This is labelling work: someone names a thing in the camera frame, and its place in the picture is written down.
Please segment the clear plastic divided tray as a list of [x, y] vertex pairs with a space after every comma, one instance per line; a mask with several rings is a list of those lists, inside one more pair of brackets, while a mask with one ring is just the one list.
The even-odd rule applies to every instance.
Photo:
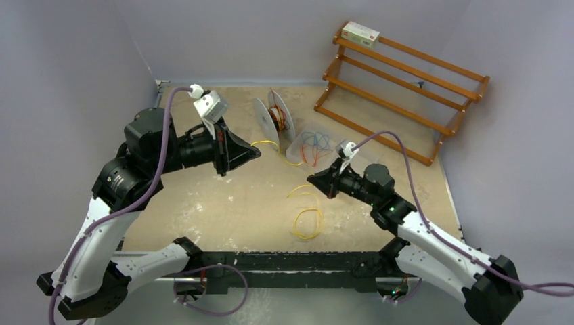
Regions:
[[286, 149], [289, 162], [298, 164], [307, 175], [328, 169], [338, 158], [337, 147], [350, 141], [340, 131], [315, 121], [303, 125]]

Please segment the white perforated cable spool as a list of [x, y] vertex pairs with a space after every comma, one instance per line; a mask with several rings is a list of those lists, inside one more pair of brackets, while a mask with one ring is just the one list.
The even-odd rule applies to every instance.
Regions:
[[267, 103], [254, 98], [252, 107], [265, 140], [274, 142], [281, 153], [295, 138], [295, 125], [291, 113], [279, 93], [269, 88]]

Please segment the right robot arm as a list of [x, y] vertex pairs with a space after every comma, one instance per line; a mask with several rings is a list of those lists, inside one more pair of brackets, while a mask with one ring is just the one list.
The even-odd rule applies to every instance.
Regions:
[[307, 181], [328, 198], [344, 193], [371, 206], [371, 218], [395, 239], [380, 257], [384, 273], [400, 271], [422, 278], [463, 304], [478, 324], [502, 324], [524, 297], [515, 283], [514, 263], [500, 255], [472, 248], [423, 218], [412, 203], [395, 191], [395, 180], [382, 164], [368, 165], [363, 174], [342, 160]]

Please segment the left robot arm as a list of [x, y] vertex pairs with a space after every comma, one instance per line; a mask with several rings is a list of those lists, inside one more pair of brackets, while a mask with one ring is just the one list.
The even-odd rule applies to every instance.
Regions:
[[[177, 136], [162, 108], [138, 112], [126, 125], [125, 141], [98, 175], [83, 225], [64, 262], [41, 274], [38, 287], [51, 297], [51, 310], [68, 321], [100, 318], [115, 310], [139, 287], [157, 278], [198, 274], [202, 250], [180, 237], [165, 248], [126, 260], [114, 258], [125, 232], [163, 185], [155, 176], [210, 163], [219, 175], [260, 157], [260, 150], [232, 133], [224, 120], [214, 135], [204, 125]], [[157, 169], [160, 151], [167, 156]]]

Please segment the white green box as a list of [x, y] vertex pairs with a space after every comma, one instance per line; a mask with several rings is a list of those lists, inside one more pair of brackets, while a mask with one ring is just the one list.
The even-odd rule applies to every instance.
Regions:
[[380, 33], [356, 22], [347, 22], [342, 30], [341, 37], [368, 49], [374, 49]]

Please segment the wooden shelf rack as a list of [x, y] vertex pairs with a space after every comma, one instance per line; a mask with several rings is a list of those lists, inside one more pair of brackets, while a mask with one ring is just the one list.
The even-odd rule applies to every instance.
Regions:
[[[364, 126], [361, 126], [327, 108], [324, 108], [324, 102], [328, 99], [329, 95], [337, 88], [340, 87], [341, 89], [344, 89], [345, 91], [349, 91], [355, 95], [358, 95], [362, 98], [365, 98], [367, 100], [370, 100], [371, 102], [374, 102], [375, 104], [378, 104], [386, 109], [389, 109], [391, 112], [397, 113], [405, 118], [410, 119], [411, 121], [414, 121], [422, 126], [428, 127], [430, 129], [432, 129], [433, 131], [436, 131], [439, 133], [439, 137], [438, 140], [435, 142], [435, 145], [433, 147], [433, 150], [430, 154], [430, 156], [424, 156], [420, 153], [417, 153], [413, 150], [407, 149], [406, 150], [406, 154], [410, 157], [413, 158], [414, 160], [418, 161], [419, 163], [422, 163], [423, 165], [426, 166], [431, 166], [442, 145], [443, 142], [445, 141], [446, 138], [448, 137], [452, 137], [454, 136], [457, 132], [458, 129], [462, 123], [462, 119], [464, 118], [466, 111], [468, 110], [468, 107], [472, 104], [472, 103], [478, 103], [480, 102], [486, 91], [487, 88], [489, 86], [489, 82], [491, 77], [488, 75], [480, 75], [477, 74], [473, 71], [467, 70], [465, 68], [462, 68], [460, 66], [457, 66], [455, 64], [446, 62], [440, 58], [436, 58], [435, 56], [429, 55], [427, 53], [421, 52], [417, 49], [414, 49], [412, 47], [409, 47], [407, 45], [398, 43], [396, 41], [393, 41], [391, 39], [388, 39], [386, 37], [383, 36], [379, 36], [378, 38], [378, 42], [380, 44], [386, 45], [388, 47], [391, 47], [393, 49], [396, 49], [398, 51], [401, 51], [403, 53], [409, 54], [411, 56], [414, 56], [415, 58], [424, 60], [425, 62], [434, 64], [435, 66], [444, 68], [450, 72], [453, 72], [455, 74], [458, 74], [460, 76], [466, 77], [467, 79], [470, 79], [474, 82], [478, 83], [478, 86], [475, 90], [469, 90], [466, 89], [462, 86], [456, 85], [454, 83], [451, 83], [449, 81], [446, 81], [445, 79], [436, 77], [428, 72], [425, 72], [423, 70], [420, 70], [418, 68], [414, 68], [413, 66], [410, 66], [406, 63], [400, 62], [399, 60], [396, 59], [392, 59], [386, 55], [383, 55], [381, 53], [377, 53], [375, 52], [373, 49], [368, 49], [366, 47], [362, 47], [358, 44], [352, 43], [344, 38], [341, 37], [341, 30], [343, 28], [343, 26], [349, 21], [346, 21], [345, 23], [343, 23], [339, 29], [335, 32], [333, 38], [332, 38], [332, 43], [334, 45], [338, 46], [338, 50], [336, 52], [336, 55], [334, 57], [334, 59], [331, 61], [330, 65], [327, 67], [327, 69], [324, 71], [323, 75], [322, 75], [322, 79], [324, 81], [327, 82], [326, 88], [324, 90], [324, 92], [322, 93], [322, 95], [319, 97], [319, 99], [316, 101], [315, 105], [314, 105], [314, 110], [320, 114], [323, 114], [324, 116], [327, 116], [329, 118], [331, 118], [332, 120], [343, 124], [346, 127], [351, 128], [354, 131], [358, 131], [363, 135], [373, 135], [374, 132], [367, 129]], [[364, 62], [361, 62], [357, 59], [351, 58], [350, 56], [347, 55], [346, 51], [354, 51], [356, 53], [359, 53], [369, 59], [373, 59], [377, 62], [380, 62], [382, 64], [386, 64], [387, 66], [390, 66], [391, 68], [395, 68], [401, 72], [405, 72], [413, 77], [417, 77], [419, 78], [421, 81], [426, 81], [429, 82], [433, 85], [436, 85], [444, 90], [450, 91], [456, 95], [459, 95], [461, 97], [464, 98], [464, 103], [459, 104], [453, 100], [450, 100], [442, 95], [439, 95], [438, 93], [429, 91], [429, 90], [425, 90], [423, 88], [423, 86], [421, 85], [417, 85], [416, 83], [413, 82], [408, 82], [406, 80], [400, 79], [399, 77], [395, 77], [387, 72], [384, 72], [380, 69], [377, 69], [373, 66], [370, 66], [369, 64], [366, 64]], [[366, 91], [365, 89], [362, 89], [358, 86], [352, 85], [344, 80], [342, 80], [340, 78], [340, 70], [343, 66], [343, 64], [349, 64], [351, 66], [354, 66], [356, 68], [359, 68], [365, 72], [368, 72], [370, 74], [373, 74], [376, 77], [382, 78], [385, 81], [389, 81], [392, 84], [402, 87], [404, 89], [407, 89], [408, 91], [411, 91], [417, 95], [421, 95], [429, 100], [432, 100], [438, 104], [442, 104], [444, 106], [447, 106], [453, 110], [455, 110], [454, 116], [453, 118], [450, 120], [450, 122], [447, 125], [440, 125], [436, 122], [433, 122], [432, 120], [425, 118], [419, 114], [416, 114], [415, 112], [409, 111], [406, 108], [403, 108], [397, 104], [394, 104], [380, 96], [377, 96], [369, 91]]]

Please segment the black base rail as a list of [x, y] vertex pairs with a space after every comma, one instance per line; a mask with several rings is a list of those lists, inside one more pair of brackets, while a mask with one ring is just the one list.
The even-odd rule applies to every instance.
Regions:
[[378, 251], [204, 251], [177, 276], [200, 277], [208, 294], [231, 288], [352, 289], [404, 297], [418, 283]]

